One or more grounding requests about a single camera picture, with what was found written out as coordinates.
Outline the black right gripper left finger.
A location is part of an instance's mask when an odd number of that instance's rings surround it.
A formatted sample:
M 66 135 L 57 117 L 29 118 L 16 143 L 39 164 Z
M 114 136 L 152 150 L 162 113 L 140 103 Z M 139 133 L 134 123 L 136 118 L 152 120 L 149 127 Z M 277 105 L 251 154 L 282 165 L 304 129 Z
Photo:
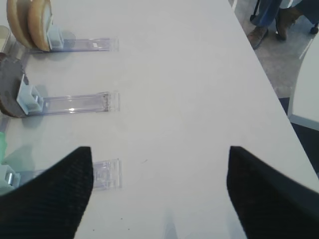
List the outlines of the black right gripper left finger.
M 82 146 L 0 198 L 2 239 L 72 239 L 94 185 L 91 148 Z

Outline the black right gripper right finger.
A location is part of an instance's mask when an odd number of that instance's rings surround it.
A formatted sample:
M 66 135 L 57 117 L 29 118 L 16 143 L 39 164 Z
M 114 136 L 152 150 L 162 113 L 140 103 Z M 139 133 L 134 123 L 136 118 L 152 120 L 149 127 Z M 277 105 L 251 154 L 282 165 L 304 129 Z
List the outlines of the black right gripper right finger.
M 226 185 L 247 238 L 319 237 L 319 194 L 240 146 L 230 147 Z

